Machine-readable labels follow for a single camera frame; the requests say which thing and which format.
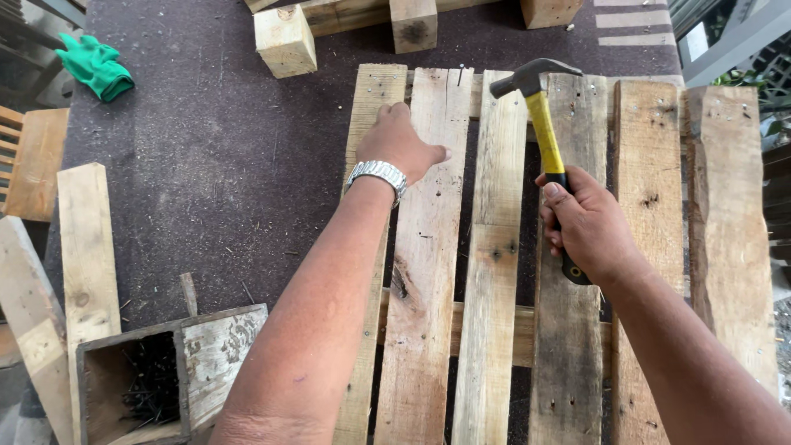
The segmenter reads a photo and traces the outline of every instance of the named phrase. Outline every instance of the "wristwatch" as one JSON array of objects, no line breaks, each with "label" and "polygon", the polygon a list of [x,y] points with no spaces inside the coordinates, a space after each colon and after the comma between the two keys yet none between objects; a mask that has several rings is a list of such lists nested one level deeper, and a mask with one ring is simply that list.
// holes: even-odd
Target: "wristwatch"
[{"label": "wristwatch", "polygon": [[358,162],[352,169],[343,192],[348,192],[354,180],[363,175],[375,176],[387,181],[387,183],[393,187],[393,190],[395,190],[395,201],[393,202],[392,208],[398,206],[401,196],[403,196],[407,190],[407,176],[401,173],[401,170],[384,161]]}]

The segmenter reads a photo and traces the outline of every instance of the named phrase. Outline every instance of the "hammer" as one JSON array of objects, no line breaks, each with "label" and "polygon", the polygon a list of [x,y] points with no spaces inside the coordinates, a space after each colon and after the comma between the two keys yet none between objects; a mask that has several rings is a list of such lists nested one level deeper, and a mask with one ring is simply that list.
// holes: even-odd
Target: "hammer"
[{"label": "hammer", "polygon": [[[547,180],[556,182],[565,188],[569,193],[569,184],[566,180],[566,169],[563,168],[563,160],[560,158],[558,141],[554,137],[552,120],[549,114],[549,102],[547,92],[541,89],[539,75],[546,72],[568,73],[582,76],[582,71],[570,67],[565,63],[553,59],[536,59],[519,67],[507,78],[493,82],[489,86],[489,91],[495,99],[506,94],[520,90],[524,100],[528,104],[530,116],[533,119],[533,128],[536,130],[536,137],[539,140],[539,150],[541,152],[541,163],[543,170],[547,174]],[[557,222],[555,229],[560,230],[560,222]],[[577,267],[572,261],[566,249],[562,250],[563,256],[563,275],[572,283],[588,286],[592,284],[588,276]]]}]

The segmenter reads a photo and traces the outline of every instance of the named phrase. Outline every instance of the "rubber glove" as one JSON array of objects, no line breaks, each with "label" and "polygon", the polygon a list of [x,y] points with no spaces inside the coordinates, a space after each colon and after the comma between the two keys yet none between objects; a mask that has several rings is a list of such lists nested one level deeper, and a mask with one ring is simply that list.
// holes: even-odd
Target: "rubber glove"
[{"label": "rubber glove", "polygon": [[119,53],[114,48],[100,44],[93,36],[81,36],[80,43],[62,32],[60,38],[68,50],[55,50],[63,66],[74,78],[91,87],[102,101],[112,101],[134,86],[129,71],[115,61]]}]

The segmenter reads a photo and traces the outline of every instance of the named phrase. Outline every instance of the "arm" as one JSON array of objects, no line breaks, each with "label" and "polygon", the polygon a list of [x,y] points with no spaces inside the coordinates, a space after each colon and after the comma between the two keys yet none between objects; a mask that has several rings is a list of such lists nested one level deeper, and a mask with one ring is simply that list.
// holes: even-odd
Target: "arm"
[{"label": "arm", "polygon": [[573,196],[544,175],[536,180],[547,198],[544,236],[612,302],[671,443],[788,443],[791,416],[642,256],[615,197],[583,169],[567,176]]},{"label": "arm", "polygon": [[[383,106],[357,150],[420,180],[449,151],[423,143],[409,108]],[[359,177],[250,348],[210,443],[330,443],[362,334],[373,264],[395,193]]]}]

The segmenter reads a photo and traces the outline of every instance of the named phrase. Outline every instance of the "nail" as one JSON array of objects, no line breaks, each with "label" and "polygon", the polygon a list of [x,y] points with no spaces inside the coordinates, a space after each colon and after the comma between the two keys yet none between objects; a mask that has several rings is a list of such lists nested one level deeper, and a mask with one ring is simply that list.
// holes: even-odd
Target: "nail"
[{"label": "nail", "polygon": [[544,185],[544,195],[547,198],[551,198],[552,196],[555,196],[557,194],[558,194],[558,185],[557,184],[555,184],[554,182],[550,182],[550,183],[547,183],[547,185]]}]

